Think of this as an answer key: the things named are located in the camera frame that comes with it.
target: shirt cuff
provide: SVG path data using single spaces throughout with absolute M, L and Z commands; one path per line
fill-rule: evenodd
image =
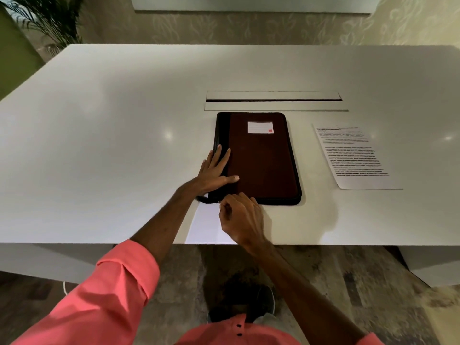
M 119 263 L 129 271 L 142 287 L 147 296 L 147 301 L 153 296 L 158 279 L 160 278 L 160 268 L 153 255 L 137 242 L 126 240 L 104 255 L 96 264 L 99 266 L 103 262 L 112 261 Z
M 362 338 L 356 345 L 384 345 L 374 333 L 369 333 Z

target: white cable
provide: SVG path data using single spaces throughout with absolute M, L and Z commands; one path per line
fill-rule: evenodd
M 65 289 L 65 281 L 62 282 L 62 288 L 64 290 L 64 294 L 67 295 L 68 293 L 67 293 L 67 290 Z

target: shirt sleeve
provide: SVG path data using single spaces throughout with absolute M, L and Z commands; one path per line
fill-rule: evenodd
M 134 241 L 124 241 L 13 344 L 131 344 L 158 278 L 160 269 L 150 252 Z
M 362 338 L 356 345 L 385 345 L 374 333 L 369 333 Z

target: green wall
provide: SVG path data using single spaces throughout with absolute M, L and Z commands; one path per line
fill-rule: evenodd
M 0 5 L 0 100 L 43 65 L 43 59 Z

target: pink shirt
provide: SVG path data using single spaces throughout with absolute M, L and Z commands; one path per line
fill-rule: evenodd
M 98 261 L 86 281 L 13 344 L 132 344 L 142 309 L 152 297 L 159 277 L 160 269 L 150 252 L 131 240 L 124 241 Z M 204 324 L 189 330 L 177 344 L 299 344 L 280 330 L 245 324 L 245 318 L 246 315 L 237 315 Z M 382 342 L 371 333 L 357 345 Z

